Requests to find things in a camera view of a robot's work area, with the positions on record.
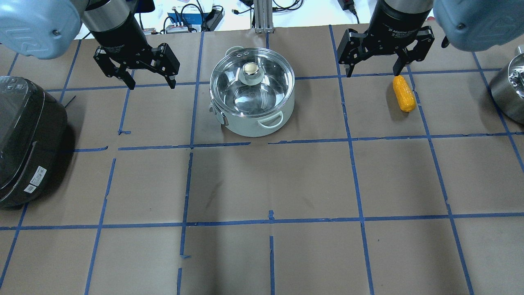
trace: stainless steel pot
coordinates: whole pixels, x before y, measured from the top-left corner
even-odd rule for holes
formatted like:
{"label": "stainless steel pot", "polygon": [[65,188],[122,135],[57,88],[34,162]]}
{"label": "stainless steel pot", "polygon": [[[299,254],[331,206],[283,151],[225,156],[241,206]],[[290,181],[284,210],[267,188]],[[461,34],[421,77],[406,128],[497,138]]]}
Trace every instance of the stainless steel pot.
{"label": "stainless steel pot", "polygon": [[268,135],[293,112],[293,69],[272,50],[232,47],[211,74],[210,96],[220,124],[243,136]]}
{"label": "stainless steel pot", "polygon": [[498,107],[514,121],[524,124],[524,54],[520,52],[489,83]]}

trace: pot with glass lid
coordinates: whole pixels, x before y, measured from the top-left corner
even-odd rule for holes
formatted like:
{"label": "pot with glass lid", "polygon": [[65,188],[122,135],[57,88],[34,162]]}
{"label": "pot with glass lid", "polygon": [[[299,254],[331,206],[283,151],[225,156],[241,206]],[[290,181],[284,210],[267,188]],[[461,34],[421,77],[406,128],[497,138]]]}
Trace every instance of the pot with glass lid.
{"label": "pot with glass lid", "polygon": [[293,112],[293,69],[272,50],[232,47],[211,74],[210,96],[220,124],[243,136],[268,135]]}

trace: sticker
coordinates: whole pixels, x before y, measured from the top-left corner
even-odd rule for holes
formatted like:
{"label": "sticker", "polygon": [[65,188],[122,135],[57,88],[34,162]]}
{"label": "sticker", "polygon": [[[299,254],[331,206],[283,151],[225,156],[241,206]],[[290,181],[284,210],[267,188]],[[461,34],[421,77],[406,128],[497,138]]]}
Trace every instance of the sticker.
{"label": "sticker", "polygon": [[43,180],[43,177],[46,175],[46,172],[47,172],[47,169],[38,166],[35,174],[33,175],[33,178],[30,181],[30,184],[39,186]]}
{"label": "sticker", "polygon": [[36,186],[34,185],[28,185],[26,187],[26,189],[24,190],[24,192],[27,192],[29,194],[32,194],[34,191],[36,190]]}

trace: metal post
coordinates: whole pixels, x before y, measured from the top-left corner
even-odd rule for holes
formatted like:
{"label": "metal post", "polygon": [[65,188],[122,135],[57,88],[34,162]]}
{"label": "metal post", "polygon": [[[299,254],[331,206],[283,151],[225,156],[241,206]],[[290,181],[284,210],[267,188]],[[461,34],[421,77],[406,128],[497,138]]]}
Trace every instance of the metal post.
{"label": "metal post", "polygon": [[255,0],[255,32],[273,33],[274,31],[271,0]]}

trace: yellow object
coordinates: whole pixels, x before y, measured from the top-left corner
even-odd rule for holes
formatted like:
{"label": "yellow object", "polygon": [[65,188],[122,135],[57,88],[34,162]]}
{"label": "yellow object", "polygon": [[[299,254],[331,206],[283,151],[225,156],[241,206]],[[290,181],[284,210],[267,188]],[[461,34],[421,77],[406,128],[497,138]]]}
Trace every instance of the yellow object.
{"label": "yellow object", "polygon": [[415,95],[402,76],[393,78],[393,90],[397,96],[398,106],[403,112],[409,113],[417,107]]}

